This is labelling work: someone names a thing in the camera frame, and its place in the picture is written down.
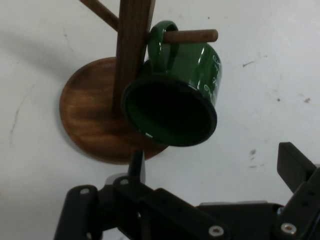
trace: screw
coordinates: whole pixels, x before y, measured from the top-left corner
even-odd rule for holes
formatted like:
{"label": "screw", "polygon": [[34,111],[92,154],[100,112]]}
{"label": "screw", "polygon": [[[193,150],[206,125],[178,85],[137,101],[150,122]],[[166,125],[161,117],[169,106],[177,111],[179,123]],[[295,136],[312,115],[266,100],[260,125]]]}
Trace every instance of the screw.
{"label": "screw", "polygon": [[281,215],[284,210],[285,210],[285,208],[283,206],[279,207],[278,210],[276,211],[276,214]]}
{"label": "screw", "polygon": [[291,224],[291,223],[282,224],[281,225],[281,230],[282,230],[282,232],[284,232],[286,234],[290,234],[290,235],[294,235],[297,232],[296,226]]}
{"label": "screw", "polygon": [[120,184],[121,185],[126,185],[126,184],[128,184],[129,183],[129,180],[128,179],[122,179],[121,181],[120,181]]}
{"label": "screw", "polygon": [[81,195],[85,195],[85,194],[88,194],[88,193],[90,193],[89,188],[84,188],[84,189],[81,189],[81,191],[80,191]]}
{"label": "screw", "polygon": [[225,231],[220,226],[212,226],[209,228],[209,234],[212,237],[216,238],[216,237],[221,237],[223,234],[225,234]]}

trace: wooden peg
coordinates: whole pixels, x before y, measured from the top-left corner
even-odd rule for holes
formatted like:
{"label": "wooden peg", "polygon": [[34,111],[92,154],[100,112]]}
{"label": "wooden peg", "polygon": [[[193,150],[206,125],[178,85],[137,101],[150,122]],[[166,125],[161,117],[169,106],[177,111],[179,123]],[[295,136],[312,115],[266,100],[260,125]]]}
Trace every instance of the wooden peg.
{"label": "wooden peg", "polygon": [[167,31],[165,44],[213,43],[218,39],[217,30]]}
{"label": "wooden peg", "polygon": [[105,21],[110,27],[118,31],[119,18],[114,15],[108,8],[106,8],[98,0],[80,0],[86,5],[92,12],[98,15],[103,21]]}

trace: dark spot on surface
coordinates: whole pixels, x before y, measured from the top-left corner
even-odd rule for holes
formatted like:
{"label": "dark spot on surface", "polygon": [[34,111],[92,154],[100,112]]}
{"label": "dark spot on surface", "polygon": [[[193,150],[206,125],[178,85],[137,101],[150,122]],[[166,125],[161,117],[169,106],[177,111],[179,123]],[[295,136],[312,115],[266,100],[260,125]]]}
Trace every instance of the dark spot on surface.
{"label": "dark spot on surface", "polygon": [[250,61],[248,63],[242,64],[242,67],[244,68],[245,66],[249,65],[249,64],[253,64],[255,61]]}
{"label": "dark spot on surface", "polygon": [[260,59],[264,59],[264,58],[267,58],[268,55],[264,55],[264,56],[259,56],[258,59],[254,60],[254,61],[250,61],[250,62],[247,62],[245,64],[242,65],[242,67],[244,68],[245,66],[249,65],[249,64],[253,64],[255,63],[256,61],[260,60]]}

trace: black mug rim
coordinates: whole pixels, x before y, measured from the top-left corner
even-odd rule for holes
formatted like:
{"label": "black mug rim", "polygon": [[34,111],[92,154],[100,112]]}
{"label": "black mug rim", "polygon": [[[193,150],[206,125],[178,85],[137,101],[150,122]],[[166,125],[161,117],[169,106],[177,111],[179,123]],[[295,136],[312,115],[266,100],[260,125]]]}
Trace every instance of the black mug rim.
{"label": "black mug rim", "polygon": [[[156,137],[149,137],[146,132],[144,132],[131,118],[130,114],[128,113],[128,108],[127,108],[127,99],[128,96],[130,95],[130,93],[141,87],[144,86],[146,84],[152,84],[152,83],[161,83],[161,84],[168,84],[171,86],[180,86],[182,88],[188,88],[188,90],[190,91],[190,93],[193,95],[193,97],[197,98],[205,107],[205,109],[207,110],[207,112],[209,113],[209,117],[210,117],[210,128],[209,131],[207,131],[206,134],[203,135],[203,137],[199,140],[190,142],[189,144],[177,144],[177,143],[170,143],[170,142],[163,142],[160,139],[157,139]],[[172,78],[170,76],[157,76],[157,75],[152,75],[149,77],[139,77],[136,81],[131,82],[126,89],[123,91],[122,94],[122,100],[121,100],[121,108],[122,108],[122,112],[124,113],[126,119],[129,121],[129,123],[136,129],[138,130],[141,134],[143,134],[144,136],[160,143],[163,145],[169,145],[169,146],[174,146],[174,147],[191,147],[191,146],[195,146],[198,144],[201,144],[205,141],[207,141],[215,132],[216,128],[217,128],[217,123],[218,123],[218,118],[217,118],[217,112],[215,109],[215,106],[213,105],[212,102],[210,102],[198,89],[196,89],[195,87],[193,87],[192,85],[176,79],[176,78]]]}

